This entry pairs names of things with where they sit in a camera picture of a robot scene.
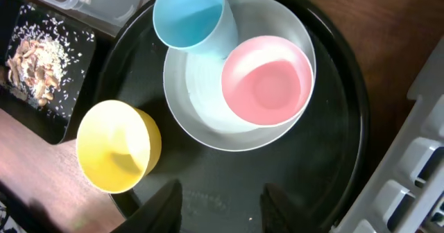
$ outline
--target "black container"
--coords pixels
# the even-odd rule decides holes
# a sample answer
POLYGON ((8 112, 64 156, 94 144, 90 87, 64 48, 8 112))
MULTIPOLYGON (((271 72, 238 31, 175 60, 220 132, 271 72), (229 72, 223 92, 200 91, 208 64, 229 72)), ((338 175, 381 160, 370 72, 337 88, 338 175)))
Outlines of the black container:
POLYGON ((183 232, 261 232, 259 195, 267 182, 281 187, 324 230, 348 210, 369 128, 359 65, 343 36, 316 6, 308 0, 276 1, 307 27, 317 77, 310 104, 297 124, 257 150, 214 150, 194 141, 177 124, 164 97, 167 47, 153 29, 152 1, 117 35, 99 79, 97 101, 114 98, 147 112, 159 126, 163 144, 153 171, 132 190, 112 195, 124 216, 131 216, 176 178, 183 186, 183 232))
POLYGON ((108 52, 109 42, 95 36, 89 26, 65 17, 54 9, 22 0, 6 1, 8 8, 2 7, 0 11, 2 17, 7 17, 1 25, 1 65, 15 54, 20 43, 17 36, 22 36, 19 28, 34 24, 53 39, 57 35, 65 36, 69 43, 64 46, 65 52, 72 59, 64 69, 67 73, 60 83, 61 91, 54 92, 54 99, 50 103, 35 107, 13 96, 8 86, 0 86, 0 108, 50 144, 74 139, 83 116, 93 106, 95 80, 108 52))

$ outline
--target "wooden table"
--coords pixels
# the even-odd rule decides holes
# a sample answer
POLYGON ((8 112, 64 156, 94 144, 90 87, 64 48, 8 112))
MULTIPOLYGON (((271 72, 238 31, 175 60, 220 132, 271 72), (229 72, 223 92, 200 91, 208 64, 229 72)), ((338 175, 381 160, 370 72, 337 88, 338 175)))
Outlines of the wooden table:
MULTIPOLYGON (((444 0, 312 1, 349 41, 366 80, 365 181, 407 117, 407 90, 444 34, 444 0)), ((0 125, 0 180, 25 203, 43 206, 62 232, 105 233, 123 222, 108 195, 82 176, 74 141, 50 146, 1 110, 0 125)))

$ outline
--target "tray rim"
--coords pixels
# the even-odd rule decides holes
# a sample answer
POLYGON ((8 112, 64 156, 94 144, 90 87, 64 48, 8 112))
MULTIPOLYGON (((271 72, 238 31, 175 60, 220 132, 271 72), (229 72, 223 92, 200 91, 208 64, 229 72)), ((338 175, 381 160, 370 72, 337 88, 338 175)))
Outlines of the tray rim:
MULTIPOLYGON (((121 43, 121 38, 125 36, 125 34, 139 19, 139 17, 143 16, 146 12, 149 12, 154 2, 155 0, 150 0, 143 7, 141 7, 119 31, 119 33, 115 37, 112 48, 108 52, 108 56, 103 66, 109 64, 114 50, 121 43)), ((310 2, 309 0, 297 0, 297 2, 301 3, 303 6, 309 7, 307 8, 307 12, 313 14, 316 17, 319 26, 326 28, 323 37, 326 37, 327 39, 323 38, 322 40, 320 40, 323 43, 325 43, 325 40, 328 40, 329 43, 334 43, 339 49, 341 49, 340 52, 343 55, 344 60, 347 62, 349 74, 351 75, 351 79, 353 80, 353 86, 355 87, 355 90, 353 90, 353 92, 355 93, 355 96, 357 98, 356 104, 358 106, 359 122, 361 125, 361 130, 359 132, 360 140, 356 160, 354 162, 354 168, 352 170, 352 173, 350 174, 348 184, 344 189, 343 195, 334 206, 334 209, 330 212, 330 215, 324 220, 324 223, 321 225, 321 227, 329 228, 332 225, 336 225, 338 223, 338 219, 342 218, 345 215, 345 206, 351 206, 352 204, 352 201, 350 201, 350 196, 356 187, 357 178, 359 176, 363 162, 364 152, 368 145, 368 134, 370 129, 370 108, 364 77, 362 76, 361 69, 356 60, 355 54, 350 45, 345 40, 344 36, 342 36, 341 32, 333 24, 333 22, 314 3, 310 2)), ((103 76, 101 75, 99 78, 99 84, 101 83, 102 77, 103 76)), ((95 101, 100 101, 99 97, 99 93, 97 92, 95 96, 95 101)), ((132 189, 125 193, 110 194, 110 197, 113 203, 116 205, 117 209, 125 218, 131 217, 140 208, 139 201, 132 189)))

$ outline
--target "brown wooden floor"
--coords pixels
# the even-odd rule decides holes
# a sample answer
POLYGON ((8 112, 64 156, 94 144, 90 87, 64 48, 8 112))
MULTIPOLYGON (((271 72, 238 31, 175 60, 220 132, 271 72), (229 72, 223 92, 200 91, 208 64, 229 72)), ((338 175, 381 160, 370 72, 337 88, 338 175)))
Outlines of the brown wooden floor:
MULTIPOLYGON (((411 109, 410 84, 444 35, 444 0, 312 1, 345 35, 366 80, 368 178, 411 109)), ((108 195, 83 178, 73 141, 50 146, 1 110, 0 125, 0 180, 25 203, 43 206, 63 232, 109 232, 123 222, 108 195)))

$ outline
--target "cup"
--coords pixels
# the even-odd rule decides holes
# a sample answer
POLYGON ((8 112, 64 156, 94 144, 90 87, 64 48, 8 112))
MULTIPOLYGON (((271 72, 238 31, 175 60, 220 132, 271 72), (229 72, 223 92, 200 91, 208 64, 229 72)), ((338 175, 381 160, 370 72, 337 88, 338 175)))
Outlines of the cup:
POLYGON ((162 147, 154 120, 121 101, 104 101, 88 111, 76 143, 86 178, 108 193, 133 188, 153 170, 162 147))
POLYGON ((167 46, 211 58, 226 58, 239 41, 227 0, 156 0, 153 24, 167 46))
POLYGON ((241 119, 260 127, 278 126, 300 115, 314 88, 314 74, 304 52, 276 36, 240 44, 225 61, 222 92, 241 119))

